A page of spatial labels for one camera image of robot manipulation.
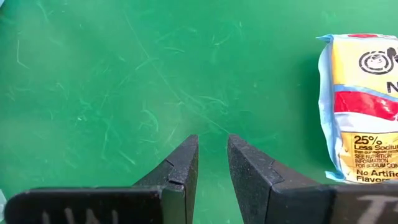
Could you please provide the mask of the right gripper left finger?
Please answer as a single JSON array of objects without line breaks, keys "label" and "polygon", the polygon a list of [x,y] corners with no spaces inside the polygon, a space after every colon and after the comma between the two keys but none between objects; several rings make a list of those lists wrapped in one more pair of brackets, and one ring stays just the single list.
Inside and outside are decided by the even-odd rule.
[{"label": "right gripper left finger", "polygon": [[193,224],[198,179],[198,136],[192,134],[133,184],[160,190],[162,224]]}]

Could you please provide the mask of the Maruchan beef ramen pack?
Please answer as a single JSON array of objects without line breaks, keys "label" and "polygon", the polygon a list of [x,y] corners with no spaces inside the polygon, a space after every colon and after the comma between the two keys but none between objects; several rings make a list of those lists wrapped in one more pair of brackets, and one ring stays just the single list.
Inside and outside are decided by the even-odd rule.
[{"label": "Maruchan beef ramen pack", "polygon": [[398,37],[328,34],[318,107],[338,182],[398,182]]}]

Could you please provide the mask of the green table mat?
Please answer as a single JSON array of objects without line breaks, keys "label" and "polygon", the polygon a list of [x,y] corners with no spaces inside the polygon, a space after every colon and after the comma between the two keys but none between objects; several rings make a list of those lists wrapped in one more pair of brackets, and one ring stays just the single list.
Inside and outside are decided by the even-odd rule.
[{"label": "green table mat", "polygon": [[237,134],[319,182],[326,34],[398,37],[398,0],[5,0],[0,190],[132,185],[199,138],[194,224],[243,224]]}]

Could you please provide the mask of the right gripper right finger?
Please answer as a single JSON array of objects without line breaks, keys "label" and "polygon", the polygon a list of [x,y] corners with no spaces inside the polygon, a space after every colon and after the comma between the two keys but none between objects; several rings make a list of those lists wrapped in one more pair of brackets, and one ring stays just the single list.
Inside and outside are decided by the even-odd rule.
[{"label": "right gripper right finger", "polygon": [[329,224],[330,189],[228,136],[231,180],[244,224]]}]

